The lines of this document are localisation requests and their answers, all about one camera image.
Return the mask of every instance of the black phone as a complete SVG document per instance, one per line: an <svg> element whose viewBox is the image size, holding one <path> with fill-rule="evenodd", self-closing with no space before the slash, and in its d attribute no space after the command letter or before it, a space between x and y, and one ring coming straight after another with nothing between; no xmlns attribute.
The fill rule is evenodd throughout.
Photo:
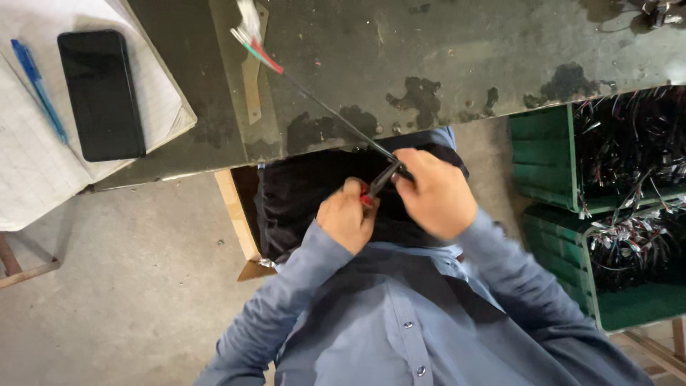
<svg viewBox="0 0 686 386"><path fill-rule="evenodd" d="M57 44L84 158L145 156L124 37L114 30L67 32Z"/></svg>

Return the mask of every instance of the concrete floor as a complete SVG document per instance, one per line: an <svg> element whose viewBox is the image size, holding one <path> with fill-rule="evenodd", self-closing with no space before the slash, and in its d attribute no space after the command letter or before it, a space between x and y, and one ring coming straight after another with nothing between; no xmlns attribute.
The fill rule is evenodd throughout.
<svg viewBox="0 0 686 386"><path fill-rule="evenodd" d="M519 239L506 124L454 129L474 195ZM263 281L236 282L245 260L211 173L74 197L8 241L25 268L63 262L0 291L8 386L189 385Z"/></svg>

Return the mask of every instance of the pen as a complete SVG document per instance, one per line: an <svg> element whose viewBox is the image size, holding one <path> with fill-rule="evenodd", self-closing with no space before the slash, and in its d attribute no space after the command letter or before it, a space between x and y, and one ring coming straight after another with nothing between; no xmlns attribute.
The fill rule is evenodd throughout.
<svg viewBox="0 0 686 386"><path fill-rule="evenodd" d="M24 72L26 73L26 76L29 78L31 85L34 87L34 91L38 96L40 108L43 110L43 113L47 117L50 126L52 126L52 130L55 132L60 141L62 141L62 143L66 145L67 134L64 132L64 128L62 127L62 123L60 122L60 118L57 116L55 108L52 106L52 103L50 103L50 100L47 98L47 94L45 93L45 90L43 89L43 86L40 83L41 76L38 72L38 69L36 68L36 64L34 63L33 57L31 56L31 52L29 52L29 49L26 46L19 43L18 40L12 39L11 41L12 50L14 50L14 55L16 56L17 60L19 60L19 63L21 64L22 68L24 68Z"/></svg>

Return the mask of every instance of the green plastic bin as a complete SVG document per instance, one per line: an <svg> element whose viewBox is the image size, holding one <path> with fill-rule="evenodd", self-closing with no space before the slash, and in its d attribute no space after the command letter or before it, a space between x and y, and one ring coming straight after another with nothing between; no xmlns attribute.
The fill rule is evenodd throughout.
<svg viewBox="0 0 686 386"><path fill-rule="evenodd" d="M576 154L571 104L510 116L512 180L522 196L579 213ZM665 201L686 192L686 184L661 188ZM624 196L587 199L592 214L608 212L622 204ZM643 189L641 205L658 203L652 188Z"/></svg>
<svg viewBox="0 0 686 386"><path fill-rule="evenodd" d="M623 330L686 313L684 267L673 272L670 284L642 284L614 293L596 293L587 243L588 235L596 229L591 222L548 205L529 207L523 217L526 240L536 260L558 278L599 329Z"/></svg>

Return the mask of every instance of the person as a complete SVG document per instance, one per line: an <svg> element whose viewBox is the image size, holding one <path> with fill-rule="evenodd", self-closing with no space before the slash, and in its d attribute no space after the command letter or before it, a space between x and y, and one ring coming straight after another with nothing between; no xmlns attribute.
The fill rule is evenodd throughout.
<svg viewBox="0 0 686 386"><path fill-rule="evenodd" d="M479 208L462 171L431 153L395 155L407 213L464 250L369 242L349 178L321 203L299 248L220 337L196 386L651 385L592 319Z"/></svg>

